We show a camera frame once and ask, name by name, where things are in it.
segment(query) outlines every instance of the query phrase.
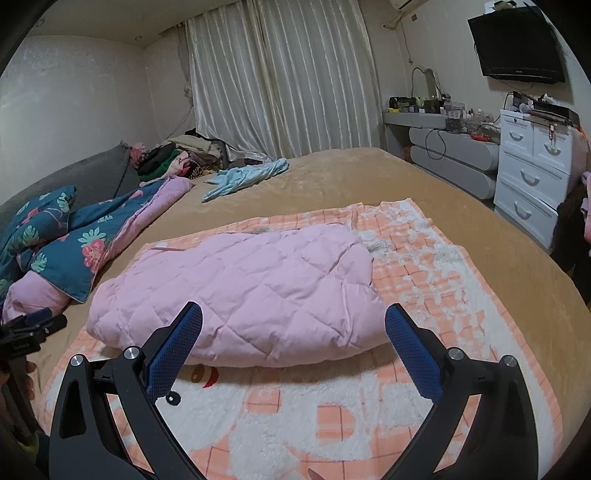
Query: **quilted stitching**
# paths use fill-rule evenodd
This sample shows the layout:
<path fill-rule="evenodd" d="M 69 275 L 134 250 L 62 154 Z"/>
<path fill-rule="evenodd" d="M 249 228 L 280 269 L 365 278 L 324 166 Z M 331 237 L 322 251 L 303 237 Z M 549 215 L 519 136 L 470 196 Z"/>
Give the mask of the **quilted stitching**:
<path fill-rule="evenodd" d="M 186 251 L 147 250 L 99 287 L 88 332 L 143 345 L 188 301 L 203 310 L 187 363 L 286 367 L 386 343 L 372 257 L 340 224 L 259 235 L 222 233 Z"/>

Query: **air conditioner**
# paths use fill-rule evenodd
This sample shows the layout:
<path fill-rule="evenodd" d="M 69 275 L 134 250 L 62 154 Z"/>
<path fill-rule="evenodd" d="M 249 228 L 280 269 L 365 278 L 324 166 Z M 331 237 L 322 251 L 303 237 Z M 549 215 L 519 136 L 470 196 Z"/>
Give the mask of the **air conditioner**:
<path fill-rule="evenodd" d="M 397 10 L 397 13 L 390 23 L 384 25 L 384 28 L 395 30 L 404 15 L 414 12 L 418 7 L 426 4 L 428 1 L 429 0 L 390 0 L 390 3 Z"/>

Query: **teal floral fabric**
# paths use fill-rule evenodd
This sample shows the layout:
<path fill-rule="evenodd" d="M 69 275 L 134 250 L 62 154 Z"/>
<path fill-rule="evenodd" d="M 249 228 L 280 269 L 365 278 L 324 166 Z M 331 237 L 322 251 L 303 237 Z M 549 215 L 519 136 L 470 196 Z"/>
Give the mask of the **teal floral fabric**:
<path fill-rule="evenodd" d="M 75 212 L 70 211 L 76 196 L 72 186 L 27 202 L 0 244 L 0 304 L 10 285 L 29 270 L 73 299 L 86 301 L 111 243 L 163 183 Z"/>

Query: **gray cushion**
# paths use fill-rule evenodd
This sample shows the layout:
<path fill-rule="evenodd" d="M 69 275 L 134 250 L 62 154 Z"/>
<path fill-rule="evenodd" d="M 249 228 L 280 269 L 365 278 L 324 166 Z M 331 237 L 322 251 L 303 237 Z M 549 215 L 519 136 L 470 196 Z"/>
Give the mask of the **gray cushion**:
<path fill-rule="evenodd" d="M 18 209 L 36 196 L 65 185 L 77 190 L 74 210 L 111 200 L 139 187 L 139 177 L 129 163 L 129 147 L 115 148 L 69 165 L 39 180 L 0 206 L 0 236 Z"/>

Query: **silver screw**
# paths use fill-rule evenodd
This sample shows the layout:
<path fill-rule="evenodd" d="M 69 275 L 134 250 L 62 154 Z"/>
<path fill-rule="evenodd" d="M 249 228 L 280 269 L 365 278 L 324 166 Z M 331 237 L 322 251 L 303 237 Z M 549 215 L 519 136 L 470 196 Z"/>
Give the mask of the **silver screw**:
<path fill-rule="evenodd" d="M 503 357 L 503 361 L 505 362 L 505 365 L 508 367 L 516 367 L 517 366 L 517 360 L 515 359 L 514 356 L 505 355 Z"/>
<path fill-rule="evenodd" d="M 70 365 L 73 367 L 77 367 L 84 361 L 84 357 L 82 355 L 74 355 L 70 360 Z"/>
<path fill-rule="evenodd" d="M 136 346 L 130 346 L 123 355 L 127 360 L 133 360 L 139 355 L 139 348 Z"/>
<path fill-rule="evenodd" d="M 452 360 L 461 360 L 464 358 L 464 352 L 459 348 L 450 348 L 447 354 Z"/>

